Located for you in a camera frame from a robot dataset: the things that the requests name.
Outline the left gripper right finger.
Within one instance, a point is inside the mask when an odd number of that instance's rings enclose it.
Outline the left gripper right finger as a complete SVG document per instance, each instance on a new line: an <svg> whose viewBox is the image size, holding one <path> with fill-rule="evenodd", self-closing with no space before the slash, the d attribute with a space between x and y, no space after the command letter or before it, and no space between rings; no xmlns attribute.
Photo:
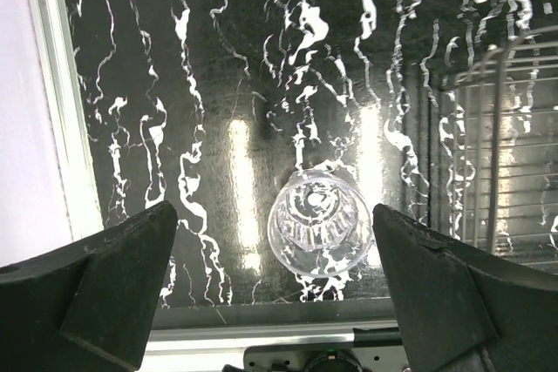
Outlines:
<svg viewBox="0 0 558 372"><path fill-rule="evenodd" d="M382 204L373 230L414 371L555 371L557 277Z"/></svg>

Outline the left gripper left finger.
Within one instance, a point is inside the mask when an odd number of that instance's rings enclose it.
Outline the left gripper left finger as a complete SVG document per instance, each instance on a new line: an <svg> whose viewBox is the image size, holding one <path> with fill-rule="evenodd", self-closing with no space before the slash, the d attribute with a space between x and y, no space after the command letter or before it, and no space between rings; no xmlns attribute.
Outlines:
<svg viewBox="0 0 558 372"><path fill-rule="evenodd" d="M137 371L177 228L162 201L1 269L3 371Z"/></svg>

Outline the clear drinking glass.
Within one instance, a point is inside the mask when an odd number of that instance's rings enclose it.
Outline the clear drinking glass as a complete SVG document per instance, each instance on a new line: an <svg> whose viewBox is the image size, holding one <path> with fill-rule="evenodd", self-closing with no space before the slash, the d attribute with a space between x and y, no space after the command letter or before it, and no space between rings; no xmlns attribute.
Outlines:
<svg viewBox="0 0 558 372"><path fill-rule="evenodd" d="M274 256L290 272L318 279L351 270L376 245L362 194L315 169L290 175L269 211L267 235Z"/></svg>

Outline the wire dish rack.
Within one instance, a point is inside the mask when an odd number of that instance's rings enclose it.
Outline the wire dish rack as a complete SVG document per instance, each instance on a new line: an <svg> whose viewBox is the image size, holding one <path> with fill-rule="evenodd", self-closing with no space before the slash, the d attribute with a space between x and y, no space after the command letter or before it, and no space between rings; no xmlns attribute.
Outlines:
<svg viewBox="0 0 558 372"><path fill-rule="evenodd" d="M436 83L430 227L557 271L557 28L528 30Z"/></svg>

